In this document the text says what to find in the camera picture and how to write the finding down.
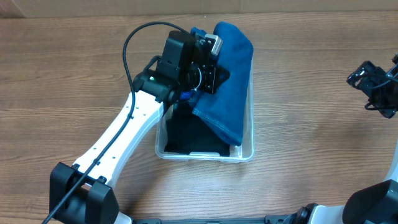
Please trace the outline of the blue denim jeans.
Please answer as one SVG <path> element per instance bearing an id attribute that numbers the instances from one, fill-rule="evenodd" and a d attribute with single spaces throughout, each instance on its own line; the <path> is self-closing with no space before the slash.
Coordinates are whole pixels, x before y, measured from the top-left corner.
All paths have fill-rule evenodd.
<path id="1" fill-rule="evenodd" d="M 188 100 L 198 116 L 221 140 L 240 146 L 243 141 L 244 110 L 254 47 L 233 24 L 219 22 L 213 33 L 223 40 L 218 65 L 230 72 L 214 94 L 194 91 Z"/>

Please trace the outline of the black garment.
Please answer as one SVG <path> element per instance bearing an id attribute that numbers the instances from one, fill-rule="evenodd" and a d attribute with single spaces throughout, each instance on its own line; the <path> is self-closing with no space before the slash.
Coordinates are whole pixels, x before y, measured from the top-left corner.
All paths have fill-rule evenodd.
<path id="1" fill-rule="evenodd" d="M 177 103 L 172 117 L 166 121 L 167 143 L 164 151 L 189 155 L 191 152 L 211 152 L 230 156 L 230 145 L 221 140 L 198 116 L 188 103 Z"/>

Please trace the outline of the blue sparkly sequin garment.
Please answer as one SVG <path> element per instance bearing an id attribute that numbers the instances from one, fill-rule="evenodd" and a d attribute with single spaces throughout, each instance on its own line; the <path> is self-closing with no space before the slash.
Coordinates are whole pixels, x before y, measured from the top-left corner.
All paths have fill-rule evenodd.
<path id="1" fill-rule="evenodd" d="M 179 100 L 180 101 L 187 101 L 187 100 L 190 100 L 191 98 L 192 98 L 192 96 L 194 95 L 194 91 L 192 90 L 192 91 L 183 91 L 183 92 L 181 92 L 181 94 L 180 94 L 180 98 L 179 98 Z"/>

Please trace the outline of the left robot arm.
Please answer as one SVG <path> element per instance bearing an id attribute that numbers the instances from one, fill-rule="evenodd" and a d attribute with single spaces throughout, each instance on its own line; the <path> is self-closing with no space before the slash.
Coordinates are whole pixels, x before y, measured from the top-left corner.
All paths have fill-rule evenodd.
<path id="1" fill-rule="evenodd" d="M 215 93 L 229 78 L 216 63 L 222 39 L 173 30 L 161 55 L 129 77 L 128 99 L 103 135 L 72 165 L 50 175 L 48 219 L 62 223 L 132 223 L 120 211 L 114 188 L 136 147 L 170 106 L 189 91 Z"/>

